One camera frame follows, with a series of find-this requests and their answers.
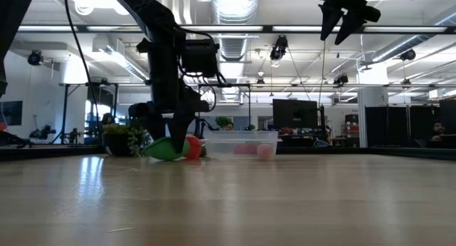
ceiling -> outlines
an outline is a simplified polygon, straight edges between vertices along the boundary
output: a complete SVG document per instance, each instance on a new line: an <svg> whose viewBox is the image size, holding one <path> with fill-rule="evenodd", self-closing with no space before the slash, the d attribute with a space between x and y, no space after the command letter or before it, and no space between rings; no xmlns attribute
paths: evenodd
<svg viewBox="0 0 456 246"><path fill-rule="evenodd" d="M94 9L87 16L82 16L74 11L74 3L71 3L73 21L75 24L108 25L108 24L134 24L130 15L117 14L113 9ZM321 11L317 0L259 0L255 24L299 24L319 25L322 20ZM395 1L369 1L369 5L375 6L382 13L380 21L371 25L400 25L420 26L429 25L428 21L443 11L454 8L454 0L395 0ZM190 0L190 13L194 24L212 24L212 9L210 0ZM23 24L68 24L63 0L33 0ZM78 37L82 43L83 51L90 63L95 68L92 76L102 76L112 82L131 82L131 75L120 65L100 59L100 53L93 52L93 39L96 34L80 34ZM143 39L137 34L107 34L110 42L120 39L126 46L126 56L138 65L142 71L147 70L147 59L140 55L135 46ZM261 70L264 72L266 83L298 83L301 76L305 83L319 83L322 75L326 81L332 83L332 78L339 71L331 73L340 66L347 58L361 57L362 53L376 51L401 38L401 35L366 34L352 35L339 46L334 45L336 35L331 35L326 40L323 54L323 42L318 34L288 34L290 52L282 59L278 68L272 68L269 60L271 45L275 42L276 34L252 34L254 39L248 43L248 54L242 77L238 82L254 83ZM26 54L30 50L30 43L65 43L67 49L43 51L47 58L56 61L65 61L71 54L77 54L74 38L70 34L17 34L14 48ZM436 36L425 43L415 47L417 58L438 51L456 42L456 35ZM456 60L456 47L449 48L417 64L403 69L402 61L389 60L388 80L396 82L405 76L428 71L435 67ZM342 71L348 74L350 82L356 82L358 69L356 65L345 67ZM426 76L413 83L454 83L456 69L448 69L445 72ZM258 88L258 91L267 91L270 88ZM287 91L288 88L274 88L274 91Z"/></svg>

ceiling duct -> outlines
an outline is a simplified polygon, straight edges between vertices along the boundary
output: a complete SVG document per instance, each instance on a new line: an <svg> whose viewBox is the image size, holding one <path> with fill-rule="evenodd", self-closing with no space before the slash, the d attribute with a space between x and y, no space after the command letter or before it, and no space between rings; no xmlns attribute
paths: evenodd
<svg viewBox="0 0 456 246"><path fill-rule="evenodd" d="M444 11L440 15L436 16L426 25L433 26L454 26L456 24L456 6ZM426 42L433 38L435 35L415 35L415 36L403 36L400 39L390 43L386 47L377 50L370 57L370 61L366 61L364 64L380 63L387 61L390 58L399 56L400 54L416 47L417 45Z"/></svg>
<svg viewBox="0 0 456 246"><path fill-rule="evenodd" d="M212 0L215 24L242 25L252 24L258 9L258 0ZM244 61L246 58L248 39L220 39L220 56L225 61ZM238 78L244 70L243 63L221 63L220 72L226 78ZM232 100L234 94L225 95Z"/></svg>

table surface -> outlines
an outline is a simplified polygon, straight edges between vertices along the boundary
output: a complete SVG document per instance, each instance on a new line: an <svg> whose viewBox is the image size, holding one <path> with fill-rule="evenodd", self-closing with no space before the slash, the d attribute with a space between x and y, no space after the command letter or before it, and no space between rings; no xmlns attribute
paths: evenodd
<svg viewBox="0 0 456 246"><path fill-rule="evenodd" d="M456 245L456 165L378 155L0 163L1 245Z"/></svg>

plant pot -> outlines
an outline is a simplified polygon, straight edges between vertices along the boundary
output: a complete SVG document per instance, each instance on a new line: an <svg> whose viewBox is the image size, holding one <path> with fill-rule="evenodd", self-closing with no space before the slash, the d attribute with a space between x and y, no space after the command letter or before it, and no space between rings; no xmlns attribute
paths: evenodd
<svg viewBox="0 0 456 246"><path fill-rule="evenodd" d="M128 134L103 134L103 147L111 156L132 156L128 146Z"/></svg>

white wall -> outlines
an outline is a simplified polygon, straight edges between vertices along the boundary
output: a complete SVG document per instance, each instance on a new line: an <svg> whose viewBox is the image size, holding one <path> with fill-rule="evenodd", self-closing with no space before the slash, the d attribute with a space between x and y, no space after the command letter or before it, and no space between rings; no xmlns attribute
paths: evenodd
<svg viewBox="0 0 456 246"><path fill-rule="evenodd" d="M5 58L6 94L0 101L23 101L22 125L8 127L8 132L21 138L28 138L36 129L33 115L36 115L38 129L50 125L61 131L63 117L64 87L61 72L46 66L31 66L27 60L15 53L8 52ZM66 132L72 128L84 130L87 88L80 87L68 98ZM47 142L57 135L50 135Z"/></svg>

